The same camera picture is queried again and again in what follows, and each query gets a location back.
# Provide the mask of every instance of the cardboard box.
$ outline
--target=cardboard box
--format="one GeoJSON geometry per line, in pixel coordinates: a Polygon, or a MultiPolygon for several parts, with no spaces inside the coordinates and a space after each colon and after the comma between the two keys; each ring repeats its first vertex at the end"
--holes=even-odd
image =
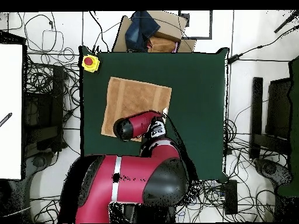
{"type": "MultiPolygon", "coordinates": [[[[160,25],[160,29],[154,34],[155,37],[180,42],[178,53],[190,53],[194,50],[196,40],[181,40],[181,30],[185,29],[187,23],[185,18],[161,10],[148,10],[148,13],[160,25]]],[[[127,16],[123,16],[112,52],[127,51],[125,33],[131,24],[132,21],[127,16]]]]}

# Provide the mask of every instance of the black border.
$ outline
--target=black border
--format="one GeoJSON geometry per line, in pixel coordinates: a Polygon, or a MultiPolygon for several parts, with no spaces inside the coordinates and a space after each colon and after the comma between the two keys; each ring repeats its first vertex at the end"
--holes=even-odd
{"type": "Polygon", "coordinates": [[[212,39],[212,30],[213,30],[213,11],[210,10],[210,27],[208,30],[208,37],[182,37],[182,40],[211,40],[212,39]]]}

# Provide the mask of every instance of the black cable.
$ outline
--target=black cable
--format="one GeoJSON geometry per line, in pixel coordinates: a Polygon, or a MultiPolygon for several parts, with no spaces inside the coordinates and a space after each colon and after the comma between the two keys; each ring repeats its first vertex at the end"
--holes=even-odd
{"type": "MultiPolygon", "coordinates": [[[[275,197],[279,197],[279,195],[275,194],[273,191],[270,191],[270,190],[262,190],[262,191],[259,191],[259,192],[257,193],[256,197],[255,197],[256,205],[258,205],[258,196],[259,196],[259,194],[260,194],[260,193],[263,193],[263,192],[265,192],[265,191],[267,191],[267,192],[269,192],[269,193],[272,193],[275,197]]],[[[264,220],[264,219],[262,218],[262,216],[260,215],[258,206],[256,207],[256,209],[258,210],[259,217],[262,219],[262,221],[263,221],[263,222],[266,222],[266,220],[264,220]]]]}
{"type": "Polygon", "coordinates": [[[93,14],[91,14],[91,16],[92,16],[92,18],[95,20],[95,22],[99,25],[99,27],[100,27],[100,34],[101,34],[101,36],[102,36],[102,41],[106,44],[107,51],[110,52],[107,43],[106,43],[106,42],[104,41],[104,39],[103,39],[103,29],[102,29],[102,26],[101,26],[100,23],[95,19],[95,17],[93,16],[93,14]]]}
{"type": "Polygon", "coordinates": [[[21,26],[20,27],[17,27],[17,28],[14,28],[14,29],[10,29],[9,28],[9,14],[7,14],[7,18],[8,18],[8,22],[7,22],[7,29],[1,29],[0,31],[10,31],[10,30],[17,30],[17,29],[21,29],[23,27],[23,22],[22,22],[22,18],[21,18],[21,15],[19,12],[17,12],[19,17],[20,17],[20,21],[21,21],[21,26]]]}
{"type": "Polygon", "coordinates": [[[239,59],[240,61],[255,61],[255,62],[290,62],[289,60],[273,60],[273,59],[239,59]]]}
{"type": "Polygon", "coordinates": [[[299,25],[296,25],[296,26],[294,26],[294,27],[288,29],[287,31],[285,31],[284,33],[282,33],[281,35],[279,35],[277,39],[275,39],[274,41],[272,41],[272,42],[269,43],[269,44],[266,44],[266,45],[259,45],[259,46],[257,46],[257,47],[254,47],[254,48],[248,50],[248,51],[245,51],[245,52],[243,52],[243,53],[235,54],[235,55],[231,56],[231,57],[228,59],[228,64],[232,64],[233,62],[239,60],[239,58],[240,58],[241,56],[243,56],[244,54],[246,54],[246,53],[248,53],[248,52],[250,52],[250,51],[253,51],[253,50],[256,50],[256,49],[261,49],[261,48],[263,48],[263,47],[267,47],[267,46],[272,45],[273,43],[275,43],[275,42],[276,42],[279,38],[281,38],[282,36],[285,36],[285,35],[287,35],[289,32],[293,32],[293,31],[295,31],[295,30],[297,30],[297,29],[299,29],[299,25]]]}
{"type": "Polygon", "coordinates": [[[44,53],[49,53],[50,51],[53,50],[53,48],[54,48],[54,46],[55,46],[55,44],[56,44],[57,30],[56,30],[56,25],[55,25],[55,18],[54,18],[54,15],[53,15],[52,12],[51,12],[51,14],[52,14],[52,17],[53,17],[53,21],[51,21],[50,18],[49,18],[48,16],[39,14],[39,15],[36,15],[36,16],[30,18],[26,23],[24,22],[24,31],[25,31],[26,39],[28,40],[28,42],[27,42],[27,44],[28,44],[28,48],[31,49],[32,51],[42,51],[42,52],[44,52],[44,53]],[[54,44],[53,44],[52,48],[51,48],[50,50],[48,50],[48,51],[46,51],[46,50],[42,50],[36,43],[34,43],[33,41],[31,41],[31,39],[28,38],[27,28],[26,28],[26,26],[27,26],[27,24],[28,24],[31,20],[33,20],[33,19],[35,19],[35,18],[37,18],[37,17],[39,17],[39,16],[44,16],[45,18],[47,18],[47,19],[49,20],[49,24],[52,24],[52,23],[54,24],[54,28],[55,28],[55,41],[54,41],[54,44]],[[38,47],[39,50],[35,50],[35,49],[30,48],[30,46],[29,46],[29,42],[31,42],[31,43],[33,43],[34,45],[36,45],[36,47],[38,47]]]}
{"type": "Polygon", "coordinates": [[[238,116],[239,116],[241,113],[243,113],[245,110],[251,108],[252,106],[253,106],[253,105],[250,105],[249,107],[247,107],[247,108],[243,109],[242,111],[240,111],[240,112],[238,113],[238,115],[236,116],[236,118],[235,118],[234,124],[236,123],[236,120],[237,120],[238,116]]]}
{"type": "MultiPolygon", "coordinates": [[[[104,31],[103,33],[106,33],[107,31],[109,31],[111,28],[115,27],[116,25],[120,24],[121,22],[116,23],[115,25],[113,25],[112,27],[108,28],[106,31],[104,31]]],[[[102,34],[102,32],[99,33],[98,37],[96,38],[95,44],[93,45],[93,47],[96,47],[96,43],[98,42],[98,39],[100,37],[100,35],[102,34]]]]}
{"type": "Polygon", "coordinates": [[[75,128],[63,128],[64,130],[77,130],[79,131],[80,129],[75,129],[75,128]]]}
{"type": "Polygon", "coordinates": [[[73,150],[69,145],[68,145],[68,147],[69,147],[72,151],[74,151],[75,153],[77,153],[78,155],[80,155],[80,153],[78,153],[77,151],[73,150]]]}

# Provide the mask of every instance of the emergency stop button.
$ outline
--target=emergency stop button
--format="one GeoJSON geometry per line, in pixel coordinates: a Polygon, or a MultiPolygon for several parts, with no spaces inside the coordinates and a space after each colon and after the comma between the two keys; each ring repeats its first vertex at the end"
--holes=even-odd
{"type": "Polygon", "coordinates": [[[89,57],[87,57],[87,58],[84,59],[84,63],[85,63],[86,65],[92,65],[92,64],[93,64],[92,59],[89,58],[89,57]]]}
{"type": "Polygon", "coordinates": [[[84,70],[95,72],[98,70],[100,61],[96,56],[87,55],[83,57],[82,66],[84,70]]]}

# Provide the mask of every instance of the white board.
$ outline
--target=white board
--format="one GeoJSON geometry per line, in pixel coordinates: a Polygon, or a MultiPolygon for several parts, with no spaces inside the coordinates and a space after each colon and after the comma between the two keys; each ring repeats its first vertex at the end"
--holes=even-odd
{"type": "Polygon", "coordinates": [[[0,44],[0,179],[21,179],[22,46],[0,44]]]}

